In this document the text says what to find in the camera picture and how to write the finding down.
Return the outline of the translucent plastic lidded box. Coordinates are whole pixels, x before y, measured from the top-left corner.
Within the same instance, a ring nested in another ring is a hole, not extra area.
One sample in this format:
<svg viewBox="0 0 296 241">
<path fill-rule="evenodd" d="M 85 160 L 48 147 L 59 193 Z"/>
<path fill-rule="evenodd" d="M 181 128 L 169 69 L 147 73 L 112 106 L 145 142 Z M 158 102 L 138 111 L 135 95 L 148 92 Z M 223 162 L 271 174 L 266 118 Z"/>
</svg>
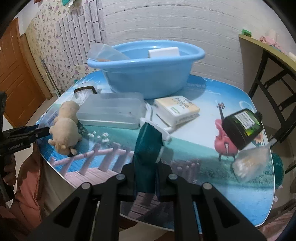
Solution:
<svg viewBox="0 0 296 241">
<path fill-rule="evenodd" d="M 86 99 L 76 113 L 85 126 L 138 129 L 145 116 L 145 101 L 141 93 L 100 93 Z"/>
</svg>

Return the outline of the teal foil packet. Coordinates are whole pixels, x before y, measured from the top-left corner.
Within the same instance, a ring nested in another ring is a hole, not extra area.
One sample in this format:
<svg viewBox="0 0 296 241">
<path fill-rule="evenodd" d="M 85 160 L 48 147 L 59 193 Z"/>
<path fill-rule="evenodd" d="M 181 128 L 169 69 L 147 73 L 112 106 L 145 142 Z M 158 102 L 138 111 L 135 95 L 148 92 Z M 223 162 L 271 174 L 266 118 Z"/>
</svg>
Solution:
<svg viewBox="0 0 296 241">
<path fill-rule="evenodd" d="M 137 137 L 132 159 L 138 192 L 155 192 L 156 162 L 162 147 L 161 132 L 149 123 L 145 123 Z"/>
</svg>

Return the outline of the white power adapter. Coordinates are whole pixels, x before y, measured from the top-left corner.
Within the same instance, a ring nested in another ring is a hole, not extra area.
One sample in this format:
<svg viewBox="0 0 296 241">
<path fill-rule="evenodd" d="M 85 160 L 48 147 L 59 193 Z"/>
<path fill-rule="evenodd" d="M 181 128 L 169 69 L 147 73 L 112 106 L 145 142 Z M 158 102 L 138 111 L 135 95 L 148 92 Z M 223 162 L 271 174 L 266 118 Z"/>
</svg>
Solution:
<svg viewBox="0 0 296 241">
<path fill-rule="evenodd" d="M 149 58 L 163 58 L 163 57 L 178 57 L 180 56 L 180 51 L 178 47 L 167 47 L 151 49 L 148 51 Z"/>
</svg>

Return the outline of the wooden side table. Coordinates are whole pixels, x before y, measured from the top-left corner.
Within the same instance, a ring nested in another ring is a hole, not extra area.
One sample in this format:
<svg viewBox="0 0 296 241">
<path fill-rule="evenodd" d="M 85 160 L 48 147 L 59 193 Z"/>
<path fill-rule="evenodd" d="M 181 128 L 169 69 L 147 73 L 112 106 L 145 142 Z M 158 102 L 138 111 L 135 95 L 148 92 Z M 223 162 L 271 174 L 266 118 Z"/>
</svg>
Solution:
<svg viewBox="0 0 296 241">
<path fill-rule="evenodd" d="M 240 34 L 244 89 L 263 124 L 282 143 L 295 131 L 295 62 L 278 49 Z"/>
</svg>

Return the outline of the blue plastic basin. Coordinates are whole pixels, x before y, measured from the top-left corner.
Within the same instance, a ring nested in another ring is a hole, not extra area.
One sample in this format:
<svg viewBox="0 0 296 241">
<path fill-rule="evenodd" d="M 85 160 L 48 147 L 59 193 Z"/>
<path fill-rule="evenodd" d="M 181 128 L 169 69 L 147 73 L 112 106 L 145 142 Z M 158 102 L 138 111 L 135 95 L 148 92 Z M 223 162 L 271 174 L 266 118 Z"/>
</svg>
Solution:
<svg viewBox="0 0 296 241">
<path fill-rule="evenodd" d="M 171 95 L 187 83 L 193 63 L 205 57 L 205 51 L 189 43 L 169 40 L 145 40 L 111 46 L 129 57 L 120 61 L 87 60 L 100 69 L 114 92 L 139 92 L 145 99 Z M 178 47 L 180 56 L 149 58 L 151 49 Z"/>
</svg>

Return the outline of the bag of cotton swabs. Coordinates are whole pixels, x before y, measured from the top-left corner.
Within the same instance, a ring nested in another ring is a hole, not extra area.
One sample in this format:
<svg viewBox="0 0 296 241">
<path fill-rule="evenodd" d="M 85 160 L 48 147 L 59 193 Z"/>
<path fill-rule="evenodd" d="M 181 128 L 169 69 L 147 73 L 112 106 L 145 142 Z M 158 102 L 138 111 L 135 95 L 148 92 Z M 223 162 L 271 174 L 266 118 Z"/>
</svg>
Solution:
<svg viewBox="0 0 296 241">
<path fill-rule="evenodd" d="M 248 182 L 260 175 L 271 159 L 270 148 L 276 142 L 277 140 L 273 138 L 265 146 L 240 151 L 231 164 L 236 179 L 239 182 Z"/>
</svg>

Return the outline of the green waste bin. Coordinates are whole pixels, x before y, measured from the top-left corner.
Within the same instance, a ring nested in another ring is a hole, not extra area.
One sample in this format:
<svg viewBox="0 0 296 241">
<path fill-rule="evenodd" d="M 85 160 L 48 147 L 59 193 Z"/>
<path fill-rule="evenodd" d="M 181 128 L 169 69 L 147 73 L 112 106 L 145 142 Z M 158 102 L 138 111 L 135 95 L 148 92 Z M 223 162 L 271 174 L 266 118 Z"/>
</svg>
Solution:
<svg viewBox="0 0 296 241">
<path fill-rule="evenodd" d="M 272 153 L 274 178 L 275 178 L 275 190 L 277 190 L 283 182 L 283 163 L 280 156 L 276 153 Z"/>
</svg>

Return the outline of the wooden door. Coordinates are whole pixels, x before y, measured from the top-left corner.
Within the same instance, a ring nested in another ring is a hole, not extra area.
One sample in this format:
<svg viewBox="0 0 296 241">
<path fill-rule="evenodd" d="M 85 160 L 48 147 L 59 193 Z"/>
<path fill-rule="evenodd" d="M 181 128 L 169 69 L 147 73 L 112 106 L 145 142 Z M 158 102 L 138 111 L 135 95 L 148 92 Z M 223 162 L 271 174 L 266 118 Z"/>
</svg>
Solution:
<svg viewBox="0 0 296 241">
<path fill-rule="evenodd" d="M 20 35 L 19 19 L 1 37 L 1 91 L 7 94 L 4 116 L 15 128 L 24 126 L 53 96 L 32 56 L 27 36 Z"/>
</svg>

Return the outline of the green box on shelf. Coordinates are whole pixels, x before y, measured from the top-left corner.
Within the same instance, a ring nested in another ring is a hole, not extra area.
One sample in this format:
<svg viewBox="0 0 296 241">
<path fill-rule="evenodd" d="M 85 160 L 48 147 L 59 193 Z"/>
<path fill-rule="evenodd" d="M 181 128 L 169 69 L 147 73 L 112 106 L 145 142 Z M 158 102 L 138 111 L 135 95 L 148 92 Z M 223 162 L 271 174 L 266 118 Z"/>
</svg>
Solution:
<svg viewBox="0 0 296 241">
<path fill-rule="evenodd" d="M 252 37 L 252 33 L 246 29 L 242 29 L 242 35 L 245 35 L 247 37 Z"/>
</svg>

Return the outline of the black green bottle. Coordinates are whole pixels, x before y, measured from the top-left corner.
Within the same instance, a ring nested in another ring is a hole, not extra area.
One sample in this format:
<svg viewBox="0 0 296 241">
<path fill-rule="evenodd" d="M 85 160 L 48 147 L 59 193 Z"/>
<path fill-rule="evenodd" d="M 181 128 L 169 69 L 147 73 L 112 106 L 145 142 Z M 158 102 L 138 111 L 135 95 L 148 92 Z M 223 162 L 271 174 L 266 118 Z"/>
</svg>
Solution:
<svg viewBox="0 0 296 241">
<path fill-rule="evenodd" d="M 262 114 L 243 109 L 222 120 L 222 128 L 238 150 L 244 149 L 263 130 Z"/>
</svg>

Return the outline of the beige plush toy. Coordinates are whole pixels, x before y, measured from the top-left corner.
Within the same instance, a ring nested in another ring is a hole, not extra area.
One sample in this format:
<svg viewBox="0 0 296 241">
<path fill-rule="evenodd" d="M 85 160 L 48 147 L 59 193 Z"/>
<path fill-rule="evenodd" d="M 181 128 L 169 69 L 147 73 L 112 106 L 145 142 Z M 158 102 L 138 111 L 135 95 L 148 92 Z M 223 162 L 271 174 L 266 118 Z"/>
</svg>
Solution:
<svg viewBox="0 0 296 241">
<path fill-rule="evenodd" d="M 79 108 L 80 106 L 72 100 L 64 102 L 49 129 L 52 139 L 48 139 L 48 144 L 59 154 L 66 156 L 77 154 L 75 146 L 82 140 L 76 116 Z"/>
</svg>

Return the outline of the pink cloth on shelf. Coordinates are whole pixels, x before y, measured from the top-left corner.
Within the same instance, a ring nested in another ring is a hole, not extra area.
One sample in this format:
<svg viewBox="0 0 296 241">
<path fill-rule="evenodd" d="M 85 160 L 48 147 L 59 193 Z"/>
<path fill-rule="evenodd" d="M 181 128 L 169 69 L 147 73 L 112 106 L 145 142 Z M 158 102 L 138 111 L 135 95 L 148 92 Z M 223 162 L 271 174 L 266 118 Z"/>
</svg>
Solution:
<svg viewBox="0 0 296 241">
<path fill-rule="evenodd" d="M 261 36 L 259 38 L 260 42 L 267 44 L 269 46 L 273 46 L 274 48 L 280 49 L 279 44 L 276 42 L 276 40 L 272 39 L 269 36 Z"/>
</svg>

